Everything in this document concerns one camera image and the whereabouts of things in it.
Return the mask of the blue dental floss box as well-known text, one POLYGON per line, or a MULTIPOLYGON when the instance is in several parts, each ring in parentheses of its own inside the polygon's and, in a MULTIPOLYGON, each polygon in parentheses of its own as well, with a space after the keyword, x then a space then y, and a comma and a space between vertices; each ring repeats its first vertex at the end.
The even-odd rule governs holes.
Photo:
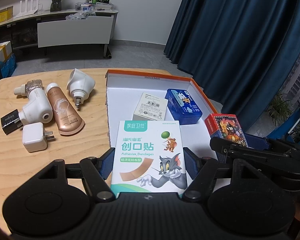
POLYGON ((180 125, 194 125, 202 117, 202 111, 187 90, 168 89, 165 99, 171 115, 180 125))

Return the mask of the white TV cabinet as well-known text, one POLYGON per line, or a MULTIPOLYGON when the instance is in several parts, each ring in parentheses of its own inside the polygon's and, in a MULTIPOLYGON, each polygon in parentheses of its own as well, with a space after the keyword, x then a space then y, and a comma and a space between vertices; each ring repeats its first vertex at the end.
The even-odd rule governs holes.
POLYGON ((54 47, 101 44, 103 57, 111 58, 108 48, 114 36, 117 10, 97 10, 82 20, 67 20, 77 11, 40 11, 13 17, 0 23, 0 42, 11 41, 14 50, 29 47, 54 47))

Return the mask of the white grey product box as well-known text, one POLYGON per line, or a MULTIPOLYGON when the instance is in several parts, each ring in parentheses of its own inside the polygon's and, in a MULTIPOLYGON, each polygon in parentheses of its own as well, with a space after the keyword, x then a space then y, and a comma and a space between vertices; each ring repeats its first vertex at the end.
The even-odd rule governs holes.
POLYGON ((134 121, 164 121, 168 100, 143 92, 133 114, 134 121))

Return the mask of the red playing cards box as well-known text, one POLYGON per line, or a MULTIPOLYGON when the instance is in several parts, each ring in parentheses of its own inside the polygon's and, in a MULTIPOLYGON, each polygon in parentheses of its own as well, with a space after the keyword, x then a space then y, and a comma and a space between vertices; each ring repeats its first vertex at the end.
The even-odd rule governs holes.
POLYGON ((210 137, 218 137, 244 147, 248 146, 243 130, 234 114, 209 114, 204 120, 210 137))

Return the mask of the white USB charger cube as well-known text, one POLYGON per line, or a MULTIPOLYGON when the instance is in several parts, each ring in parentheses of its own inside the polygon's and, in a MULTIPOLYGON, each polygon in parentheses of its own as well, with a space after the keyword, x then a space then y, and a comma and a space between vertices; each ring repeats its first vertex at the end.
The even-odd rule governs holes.
POLYGON ((41 122, 28 124, 23 127, 22 143, 29 153, 47 149, 48 142, 53 140, 55 140, 53 132, 47 132, 41 122))

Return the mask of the dark blue curtain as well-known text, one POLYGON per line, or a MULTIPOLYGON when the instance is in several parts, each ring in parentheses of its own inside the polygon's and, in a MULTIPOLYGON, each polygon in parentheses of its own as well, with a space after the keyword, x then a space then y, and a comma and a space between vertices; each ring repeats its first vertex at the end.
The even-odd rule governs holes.
POLYGON ((246 131, 300 54, 300 0, 182 0, 164 53, 246 131))

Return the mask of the bronze cosmetic tube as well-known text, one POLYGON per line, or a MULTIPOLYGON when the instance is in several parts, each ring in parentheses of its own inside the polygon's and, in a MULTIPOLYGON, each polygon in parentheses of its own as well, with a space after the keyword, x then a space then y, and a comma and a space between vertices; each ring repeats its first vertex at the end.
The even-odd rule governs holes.
POLYGON ((70 136, 80 132, 85 126, 85 122, 66 98, 59 85, 57 83, 48 84, 46 93, 60 135, 70 136))

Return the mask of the black small charger box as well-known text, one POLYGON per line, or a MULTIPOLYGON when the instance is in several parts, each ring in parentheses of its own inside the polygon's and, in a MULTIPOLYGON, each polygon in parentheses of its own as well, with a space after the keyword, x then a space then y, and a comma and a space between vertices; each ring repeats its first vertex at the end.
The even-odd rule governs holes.
POLYGON ((6 135, 23 127, 23 123, 19 118, 19 112, 17 109, 3 116, 0 121, 2 130, 6 135))

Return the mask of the adhesive bandages box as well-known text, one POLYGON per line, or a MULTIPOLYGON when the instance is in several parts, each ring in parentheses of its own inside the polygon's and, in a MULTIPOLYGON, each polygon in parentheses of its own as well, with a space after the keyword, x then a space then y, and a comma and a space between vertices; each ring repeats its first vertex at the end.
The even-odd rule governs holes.
POLYGON ((177 193, 187 189, 178 121, 119 123, 110 188, 120 193, 177 193))

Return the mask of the white wifi router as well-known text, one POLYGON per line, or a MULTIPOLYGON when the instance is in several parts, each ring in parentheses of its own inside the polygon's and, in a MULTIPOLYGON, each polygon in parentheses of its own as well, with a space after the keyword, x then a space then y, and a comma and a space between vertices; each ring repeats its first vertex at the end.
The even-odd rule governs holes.
POLYGON ((19 1, 19 13, 15 18, 34 15, 39 10, 39 0, 19 1))

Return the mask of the white cone plug device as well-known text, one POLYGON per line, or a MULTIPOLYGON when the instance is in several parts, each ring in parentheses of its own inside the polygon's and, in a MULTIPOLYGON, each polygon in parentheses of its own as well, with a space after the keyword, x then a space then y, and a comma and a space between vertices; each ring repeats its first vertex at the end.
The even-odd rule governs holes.
POLYGON ((74 69, 69 77, 66 89, 73 98, 76 109, 80 108, 95 87, 95 80, 79 69, 74 69))

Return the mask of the blue floor bag with boxes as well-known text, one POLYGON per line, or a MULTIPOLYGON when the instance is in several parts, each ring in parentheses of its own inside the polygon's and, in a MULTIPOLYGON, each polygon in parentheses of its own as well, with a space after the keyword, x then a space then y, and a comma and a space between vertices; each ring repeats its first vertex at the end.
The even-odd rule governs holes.
POLYGON ((3 78, 11 77, 17 67, 10 41, 0 43, 0 70, 3 78))

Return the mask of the yellow cardboard box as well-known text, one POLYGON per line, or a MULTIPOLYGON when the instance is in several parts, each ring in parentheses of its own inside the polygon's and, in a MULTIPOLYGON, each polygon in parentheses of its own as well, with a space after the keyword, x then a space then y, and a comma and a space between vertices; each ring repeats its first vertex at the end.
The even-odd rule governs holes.
POLYGON ((0 10, 0 23, 10 20, 13 17, 13 6, 0 10))

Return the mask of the white mosquito repellent plug heater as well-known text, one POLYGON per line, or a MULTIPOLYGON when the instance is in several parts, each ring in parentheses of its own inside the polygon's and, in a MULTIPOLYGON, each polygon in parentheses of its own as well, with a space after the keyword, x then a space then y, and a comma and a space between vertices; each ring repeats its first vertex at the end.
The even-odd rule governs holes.
POLYGON ((41 122, 49 123, 53 119, 53 110, 43 90, 42 80, 31 80, 14 89, 14 95, 28 98, 28 103, 19 111, 19 119, 23 125, 41 122))

